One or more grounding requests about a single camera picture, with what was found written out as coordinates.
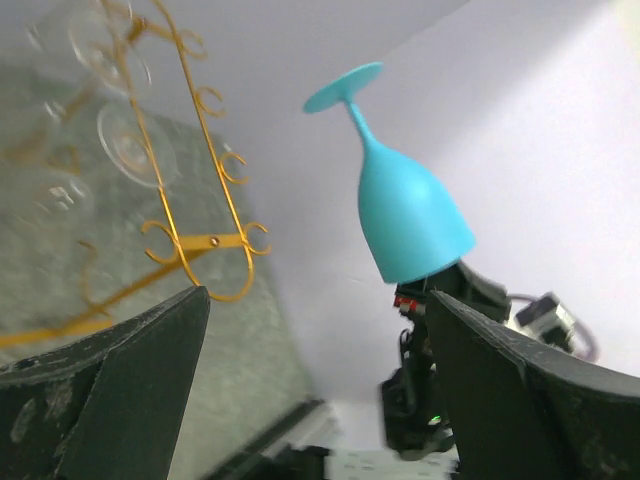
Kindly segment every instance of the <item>brass rack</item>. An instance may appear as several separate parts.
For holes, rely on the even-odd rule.
[[[83,272],[81,286],[83,298],[85,304],[87,305],[86,310],[79,315],[68,319],[66,323],[60,328],[45,328],[29,332],[0,336],[0,348],[38,342],[64,335],[88,334],[106,328],[113,324],[113,319],[108,311],[110,307],[176,270],[182,269],[189,280],[194,285],[199,286],[201,285],[201,282],[193,272],[190,262],[214,250],[240,248],[244,252],[247,261],[248,275],[246,282],[242,286],[242,288],[233,295],[221,295],[209,290],[209,295],[213,300],[219,302],[237,301],[249,292],[249,289],[251,288],[251,285],[254,281],[255,272],[253,256],[267,255],[271,250],[270,247],[267,247],[264,250],[258,250],[251,245],[251,242],[249,240],[250,230],[258,229],[264,233],[267,233],[267,229],[257,222],[250,222],[246,224],[241,223],[233,201],[233,197],[231,195],[231,191],[229,189],[230,184],[244,184],[246,183],[247,178],[235,178],[230,175],[227,171],[226,163],[229,160],[233,159],[244,165],[245,160],[240,155],[232,151],[225,151],[225,153],[223,153],[222,155],[218,155],[211,139],[211,135],[209,133],[207,118],[223,117],[226,111],[223,108],[214,110],[213,108],[209,107],[205,104],[204,97],[205,95],[213,96],[220,103],[222,103],[223,98],[220,92],[218,92],[213,87],[195,86],[195,82],[189,68],[188,57],[191,57],[194,60],[201,61],[207,58],[207,53],[206,51],[204,51],[204,49],[202,51],[195,52],[185,45],[185,41],[189,40],[191,42],[195,42],[195,44],[202,48],[204,47],[204,42],[199,35],[191,30],[178,30],[173,18],[167,11],[164,4],[160,0],[151,1],[164,17],[167,26],[158,25],[149,21],[147,18],[141,15],[138,15],[134,12],[132,13],[131,10],[125,5],[116,3],[112,0],[101,0],[105,12],[107,12],[108,15],[119,16],[123,19],[130,19],[131,21],[131,25],[126,35],[126,43],[120,44],[118,42],[114,42],[114,56],[118,61],[121,70],[125,73],[125,76],[130,77],[130,74],[127,70],[126,61],[124,60],[124,55],[126,54],[127,47],[135,45],[144,35],[154,36],[175,45],[180,63],[182,65],[182,70],[187,81],[189,92],[191,94],[193,105],[198,115],[199,124],[206,140],[211,160],[216,169],[217,176],[220,180],[220,185],[222,187],[222,191],[229,207],[229,212],[233,219],[236,231],[234,233],[212,233],[205,235],[182,235],[178,232],[176,222],[174,220],[174,216],[171,211],[169,200],[165,191],[162,174],[156,163],[153,145],[151,144],[150,137],[147,133],[144,116],[142,114],[142,111],[140,110],[140,107],[138,106],[138,102],[136,101],[135,97],[132,96],[130,98],[130,103],[136,113],[138,126],[140,128],[140,131],[142,132],[142,138],[137,138],[136,140],[139,141],[143,146],[153,164],[153,168],[159,184],[159,186],[157,187],[158,196],[160,198],[160,202],[162,203],[166,220],[166,223],[156,220],[145,221],[141,227],[141,233],[144,234],[149,229],[154,227],[161,229],[169,237],[173,245],[173,252],[171,256],[168,258],[162,258],[151,251],[151,249],[146,249],[145,254],[159,265],[158,268],[153,272],[137,279],[130,285],[127,285],[124,288],[120,289],[118,292],[114,293],[106,300],[94,302],[91,300],[88,272],[90,264],[97,258],[98,252],[97,249],[90,243],[83,241],[78,242],[80,245],[85,247],[89,253],[89,261]],[[81,104],[88,101],[90,93],[91,92],[85,91],[78,94],[77,98],[74,99],[67,107],[68,115],[73,115]],[[69,153],[69,156],[72,160],[71,166],[60,166],[60,168],[75,168],[74,165],[77,164],[77,162],[74,161],[75,155],[77,155],[75,147],[69,146],[67,153]]]

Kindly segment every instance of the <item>blue wine glass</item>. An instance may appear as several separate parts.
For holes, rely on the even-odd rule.
[[[383,145],[353,101],[373,81],[381,63],[363,65],[323,87],[306,113],[342,102],[362,140],[364,162],[358,213],[369,249],[385,283],[408,283],[456,263],[475,238],[447,189],[424,166]]]

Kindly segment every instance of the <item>black cable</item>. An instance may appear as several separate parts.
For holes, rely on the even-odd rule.
[[[533,303],[538,300],[538,297],[534,295],[528,295],[523,293],[510,293],[507,297],[515,302]],[[591,333],[591,330],[578,318],[575,319],[575,329],[578,336],[584,341],[587,346],[587,351],[582,354],[576,355],[576,357],[584,360],[585,362],[594,363],[600,357],[600,348],[598,342]]]

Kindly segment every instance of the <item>gray floor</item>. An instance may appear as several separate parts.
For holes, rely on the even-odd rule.
[[[15,92],[12,85],[22,86],[25,82],[9,71],[0,71],[0,78],[5,84],[0,101],[5,102],[3,112],[7,112],[6,102],[15,106],[19,98],[7,92]],[[56,91],[55,86],[41,81],[29,85],[35,85],[38,98],[43,92]],[[156,268],[144,255],[145,248],[164,254],[170,251],[159,231],[146,237],[139,233],[144,220],[163,220],[161,205],[155,190],[131,182],[105,156],[96,134],[96,115],[102,103],[95,101],[85,108],[59,139],[61,143],[72,142],[81,153],[83,178],[96,198],[94,215],[72,236],[57,238],[60,235],[50,232],[41,238],[34,232],[14,228],[7,220],[7,212],[2,212],[3,333],[58,325],[84,308],[79,274],[87,252],[74,239],[92,242],[98,249],[90,275],[95,300]],[[190,234],[231,233],[229,212],[202,134],[185,125],[158,121],[170,136],[179,159],[180,178],[169,192],[179,230]],[[3,186],[5,195],[10,192],[19,196],[22,191],[20,185]],[[233,193],[242,220],[253,221],[241,189],[234,187]],[[255,268],[255,283],[247,297],[237,303],[212,305],[172,479],[198,478],[311,392],[307,372],[278,305],[267,259],[257,257]],[[237,291],[246,277],[245,260],[237,251],[210,253],[196,261],[194,269],[218,293]],[[129,318],[188,285],[185,275],[175,272],[123,301],[111,313],[117,320]],[[69,340],[1,349],[0,364]]]

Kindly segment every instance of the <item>white wall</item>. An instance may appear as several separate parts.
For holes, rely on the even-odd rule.
[[[479,240],[472,266],[511,291],[555,290],[594,330],[603,365],[640,374],[632,52],[604,1],[474,0],[385,57],[359,100],[382,140],[449,186]],[[336,108],[241,150],[263,159],[252,195],[317,385],[348,446],[376,446],[376,386],[405,325],[359,231],[358,138]]]

